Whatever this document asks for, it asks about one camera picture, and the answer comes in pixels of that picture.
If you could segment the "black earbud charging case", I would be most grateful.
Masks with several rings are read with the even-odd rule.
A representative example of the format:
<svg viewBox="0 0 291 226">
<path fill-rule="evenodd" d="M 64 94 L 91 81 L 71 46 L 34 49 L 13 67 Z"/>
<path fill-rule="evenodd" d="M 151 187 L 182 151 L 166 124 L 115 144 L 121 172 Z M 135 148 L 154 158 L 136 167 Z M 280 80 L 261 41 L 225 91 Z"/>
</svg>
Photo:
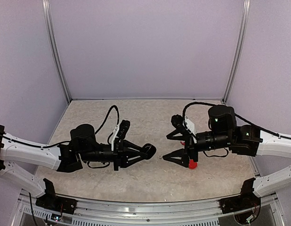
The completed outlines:
<svg viewBox="0 0 291 226">
<path fill-rule="evenodd" d="M 141 152 L 143 153 L 143 155 L 142 155 L 143 158 L 145 160 L 149 160 L 155 155 L 156 147 L 154 145 L 148 143 L 142 147 Z"/>
</svg>

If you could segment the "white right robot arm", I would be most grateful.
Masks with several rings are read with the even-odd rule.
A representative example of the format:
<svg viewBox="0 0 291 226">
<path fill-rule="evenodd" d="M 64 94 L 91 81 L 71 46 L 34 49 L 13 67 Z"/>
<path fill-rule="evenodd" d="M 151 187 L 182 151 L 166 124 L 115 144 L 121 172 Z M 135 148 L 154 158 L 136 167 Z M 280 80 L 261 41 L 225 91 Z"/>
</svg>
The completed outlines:
<svg viewBox="0 0 291 226">
<path fill-rule="evenodd" d="M 246 156 L 279 156 L 291 158 L 291 135 L 272 132 L 260 127 L 234 112 L 226 105 L 202 103 L 209 106 L 209 131 L 196 132 L 194 123 L 187 118 L 187 104 L 182 115 L 173 115 L 171 123 L 175 130 L 167 135 L 169 140 L 184 142 L 184 148 L 175 150 L 162 158 L 187 168 L 191 161 L 198 162 L 198 153 L 206 154 L 216 149 Z"/>
</svg>

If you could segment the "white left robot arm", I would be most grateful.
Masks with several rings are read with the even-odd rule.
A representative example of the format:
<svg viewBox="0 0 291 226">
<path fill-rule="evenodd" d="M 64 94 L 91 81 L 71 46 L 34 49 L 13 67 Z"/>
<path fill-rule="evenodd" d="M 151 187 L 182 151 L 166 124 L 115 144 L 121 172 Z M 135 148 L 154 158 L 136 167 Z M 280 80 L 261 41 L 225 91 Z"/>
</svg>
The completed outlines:
<svg viewBox="0 0 291 226">
<path fill-rule="evenodd" d="M 113 164 L 113 169 L 127 168 L 139 161 L 149 160 L 156 153 L 156 147 L 145 144 L 143 147 L 125 140 L 129 122 L 117 126 L 112 144 L 96 141 L 94 127 L 82 124 L 71 130 L 71 140 L 55 145 L 23 140 L 4 131 L 0 125 L 0 177 L 10 179 L 31 196 L 42 199 L 50 209 L 57 209 L 61 200 L 56 195 L 54 185 L 48 179 L 38 179 L 17 165 L 26 162 L 43 166 L 62 173 L 72 173 L 83 168 L 83 163 L 101 162 L 105 166 Z"/>
</svg>

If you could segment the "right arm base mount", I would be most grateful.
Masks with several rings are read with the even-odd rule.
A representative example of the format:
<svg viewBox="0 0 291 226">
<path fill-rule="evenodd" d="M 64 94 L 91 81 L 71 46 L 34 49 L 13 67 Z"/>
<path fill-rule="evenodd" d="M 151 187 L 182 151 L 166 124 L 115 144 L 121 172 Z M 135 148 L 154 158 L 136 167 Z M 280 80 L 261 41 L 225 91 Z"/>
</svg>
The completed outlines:
<svg viewBox="0 0 291 226">
<path fill-rule="evenodd" d="M 247 193 L 220 199 L 219 204 L 222 213 L 227 214 L 259 206 L 261 200 L 255 194 Z"/>
</svg>

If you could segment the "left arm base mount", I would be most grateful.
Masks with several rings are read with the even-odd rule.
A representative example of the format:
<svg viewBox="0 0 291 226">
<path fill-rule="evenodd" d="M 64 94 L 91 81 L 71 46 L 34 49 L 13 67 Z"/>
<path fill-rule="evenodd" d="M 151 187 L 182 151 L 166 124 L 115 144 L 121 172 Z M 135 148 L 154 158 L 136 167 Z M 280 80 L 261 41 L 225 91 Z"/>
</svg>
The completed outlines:
<svg viewBox="0 0 291 226">
<path fill-rule="evenodd" d="M 77 200 L 57 195 L 52 196 L 45 194 L 36 199 L 36 206 L 73 215 L 77 206 Z"/>
</svg>

